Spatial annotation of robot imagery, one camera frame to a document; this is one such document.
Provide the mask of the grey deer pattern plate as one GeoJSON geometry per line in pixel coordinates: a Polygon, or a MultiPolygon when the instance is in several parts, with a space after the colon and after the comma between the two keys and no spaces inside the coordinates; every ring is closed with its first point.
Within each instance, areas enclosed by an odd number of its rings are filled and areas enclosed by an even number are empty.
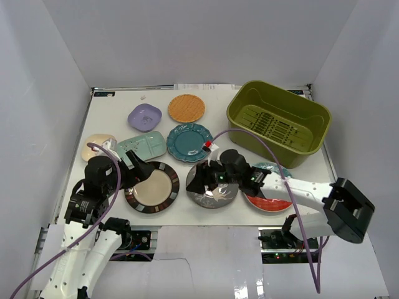
{"type": "MultiPolygon", "coordinates": [[[[195,175],[196,163],[188,172],[186,180],[195,175]]],[[[207,190],[204,193],[188,192],[188,197],[197,205],[207,209],[219,209],[232,203],[239,191],[237,184],[221,183],[214,190],[207,190]]]]}

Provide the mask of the dark striped rim plate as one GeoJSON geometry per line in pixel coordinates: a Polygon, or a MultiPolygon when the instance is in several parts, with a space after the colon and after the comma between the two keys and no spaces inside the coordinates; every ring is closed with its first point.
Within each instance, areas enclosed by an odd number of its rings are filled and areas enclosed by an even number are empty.
{"type": "Polygon", "coordinates": [[[142,183],[124,190],[125,199],[136,211],[154,214],[170,207],[180,190],[177,172],[168,164],[151,161],[155,170],[142,183]]]}

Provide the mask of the red and teal plate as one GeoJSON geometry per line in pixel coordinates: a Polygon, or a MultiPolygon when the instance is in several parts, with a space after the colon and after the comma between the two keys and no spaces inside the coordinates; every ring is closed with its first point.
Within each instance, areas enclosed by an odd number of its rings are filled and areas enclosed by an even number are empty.
{"type": "MultiPolygon", "coordinates": [[[[261,163],[253,164],[253,166],[257,167],[257,168],[269,170],[273,173],[277,173],[279,177],[281,176],[280,169],[276,163],[261,162],[261,163]]],[[[291,202],[283,201],[280,199],[263,199],[260,197],[247,196],[246,194],[244,196],[250,204],[252,204],[254,207],[256,207],[259,210],[262,210],[264,212],[282,212],[292,206],[291,202]]]]}

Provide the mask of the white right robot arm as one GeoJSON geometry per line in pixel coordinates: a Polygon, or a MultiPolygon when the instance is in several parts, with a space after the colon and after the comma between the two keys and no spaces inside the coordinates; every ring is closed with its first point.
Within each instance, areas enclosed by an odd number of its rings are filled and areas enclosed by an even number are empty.
{"type": "Polygon", "coordinates": [[[197,164],[186,190],[204,194],[220,184],[235,184],[247,196],[280,199],[315,210],[284,223],[282,243],[291,249],[303,243],[304,238],[330,235],[360,244],[375,212],[372,202],[348,179],[315,183],[282,178],[268,169],[251,166],[235,149],[222,152],[219,160],[197,164]]]}

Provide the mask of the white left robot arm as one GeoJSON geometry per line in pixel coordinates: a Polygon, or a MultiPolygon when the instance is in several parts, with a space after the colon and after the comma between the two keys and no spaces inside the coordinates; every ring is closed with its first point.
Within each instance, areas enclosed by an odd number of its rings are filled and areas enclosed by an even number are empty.
{"type": "Polygon", "coordinates": [[[60,252],[41,298],[90,298],[114,252],[130,245],[130,222],[106,215],[119,190],[147,180],[155,168],[133,151],[127,156],[132,166],[111,153],[89,159],[84,178],[72,190],[60,252]]]}

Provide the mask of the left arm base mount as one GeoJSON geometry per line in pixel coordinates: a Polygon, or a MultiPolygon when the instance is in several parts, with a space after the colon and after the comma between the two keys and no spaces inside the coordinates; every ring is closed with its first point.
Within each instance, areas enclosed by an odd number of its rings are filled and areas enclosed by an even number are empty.
{"type": "Polygon", "coordinates": [[[113,262],[151,262],[157,245],[154,230],[133,230],[110,258],[113,262]]]}

